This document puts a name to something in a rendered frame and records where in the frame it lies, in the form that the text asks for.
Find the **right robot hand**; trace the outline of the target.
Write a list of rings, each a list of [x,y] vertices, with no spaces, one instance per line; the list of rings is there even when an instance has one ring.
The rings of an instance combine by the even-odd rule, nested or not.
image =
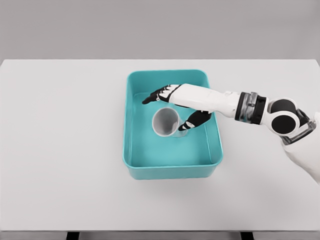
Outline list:
[[[194,109],[195,112],[178,127],[180,132],[184,132],[199,127],[211,119],[214,111],[214,98],[214,91],[206,87],[187,83],[169,84],[150,93],[142,101],[142,104],[162,101],[179,107]]]

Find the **teal plastic basket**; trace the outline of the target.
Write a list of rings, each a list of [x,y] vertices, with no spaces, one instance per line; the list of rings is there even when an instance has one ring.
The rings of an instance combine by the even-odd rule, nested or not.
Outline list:
[[[206,178],[223,159],[214,114],[185,136],[162,137],[154,132],[152,119],[159,109],[175,109],[182,121],[194,112],[163,101],[142,103],[150,93],[169,84],[210,87],[206,73],[198,69],[141,70],[127,77],[122,159],[136,180]]]

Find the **white paper cup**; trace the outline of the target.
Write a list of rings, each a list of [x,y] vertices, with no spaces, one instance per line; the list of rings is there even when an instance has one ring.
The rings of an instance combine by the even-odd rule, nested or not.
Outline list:
[[[152,118],[152,129],[160,137],[184,137],[188,130],[179,131],[182,124],[178,112],[171,107],[159,109]]]

